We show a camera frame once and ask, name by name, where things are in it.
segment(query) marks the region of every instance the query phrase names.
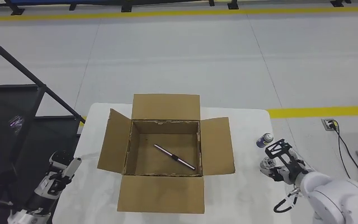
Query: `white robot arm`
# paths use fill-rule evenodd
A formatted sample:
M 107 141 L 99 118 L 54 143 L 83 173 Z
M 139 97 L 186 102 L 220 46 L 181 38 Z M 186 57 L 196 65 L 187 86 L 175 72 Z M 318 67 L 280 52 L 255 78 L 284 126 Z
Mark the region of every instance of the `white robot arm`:
M 7 219 L 9 224 L 46 224 L 51 216 L 51 208 L 66 185 L 72 181 L 82 160 L 73 158 L 68 152 L 57 151 L 51 156 L 49 162 L 50 167 L 45 177 L 24 206 L 18 208 L 12 202 L 0 201 L 0 204 L 11 209 L 11 214 Z
M 294 204 L 299 192 L 307 198 L 315 211 L 314 224 L 357 224 L 358 223 L 358 183 L 351 179 L 333 179 L 325 174 L 308 170 L 302 160 L 284 139 L 268 146 L 266 157 L 260 164 L 260 171 L 275 181 L 294 184 L 295 189 L 288 197 L 294 195 Z M 276 166 L 275 158 L 284 164 Z M 282 200 L 275 208 L 277 213 L 286 212 L 278 208 L 284 204 Z

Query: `white tablecloth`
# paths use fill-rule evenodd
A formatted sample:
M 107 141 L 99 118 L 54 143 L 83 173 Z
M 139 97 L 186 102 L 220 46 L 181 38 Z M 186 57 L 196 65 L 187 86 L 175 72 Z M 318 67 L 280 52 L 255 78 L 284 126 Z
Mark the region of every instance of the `white tablecloth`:
M 59 199 L 54 224 L 291 224 L 289 213 L 273 212 L 286 196 L 284 183 L 274 182 L 259 170 L 265 153 L 256 140 L 272 133 L 265 110 L 201 108 L 202 119 L 229 117 L 236 168 L 235 174 L 204 177 L 205 214 L 117 212 L 122 176 L 96 168 L 110 108 L 131 117 L 128 104 L 91 106 L 75 154 L 83 162 Z

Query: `yellow floor marking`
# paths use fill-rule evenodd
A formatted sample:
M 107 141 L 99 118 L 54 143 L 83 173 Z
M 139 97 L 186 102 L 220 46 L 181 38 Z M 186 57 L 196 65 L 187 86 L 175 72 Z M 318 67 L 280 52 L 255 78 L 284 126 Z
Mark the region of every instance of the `yellow floor marking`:
M 282 108 L 268 109 L 271 118 L 308 118 L 314 116 L 357 116 L 358 106 L 334 106 L 330 108 Z
M 235 14 L 300 14 L 327 12 L 358 12 L 358 7 L 327 7 L 327 8 L 262 8 L 240 10 L 192 10 L 192 11 L 157 11 L 131 13 L 93 13 L 93 14 L 65 14 L 65 15 L 21 15 L 0 16 L 0 21 L 32 21 L 32 20 L 86 20 L 99 18 L 132 18 L 154 16 L 207 16 L 207 15 L 235 15 Z

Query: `floor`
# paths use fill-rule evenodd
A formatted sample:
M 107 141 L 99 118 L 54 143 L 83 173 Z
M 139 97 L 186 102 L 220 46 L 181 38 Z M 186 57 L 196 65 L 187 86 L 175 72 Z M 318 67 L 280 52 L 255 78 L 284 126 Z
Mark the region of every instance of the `floor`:
M 134 93 L 200 94 L 221 108 L 358 105 L 358 15 L 225 15 L 0 22 L 1 45 L 86 116 L 95 102 Z M 31 83 L 0 59 L 0 83 Z M 38 115 L 66 115 L 46 97 Z M 335 118 L 355 154 L 358 117 Z M 321 118 L 273 119 L 316 170 L 344 177 L 337 136 Z M 351 177 L 358 170 L 343 150 Z M 310 223 L 303 199 L 293 223 Z

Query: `cardboard box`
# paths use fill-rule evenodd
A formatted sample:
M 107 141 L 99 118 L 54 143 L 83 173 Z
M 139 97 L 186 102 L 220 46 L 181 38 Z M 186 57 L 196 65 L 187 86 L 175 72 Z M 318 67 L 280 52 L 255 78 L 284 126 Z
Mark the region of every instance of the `cardboard box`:
M 235 172 L 229 119 L 200 120 L 199 95 L 136 94 L 131 119 L 111 109 L 97 168 L 123 174 L 118 211 L 204 213 L 203 176 Z

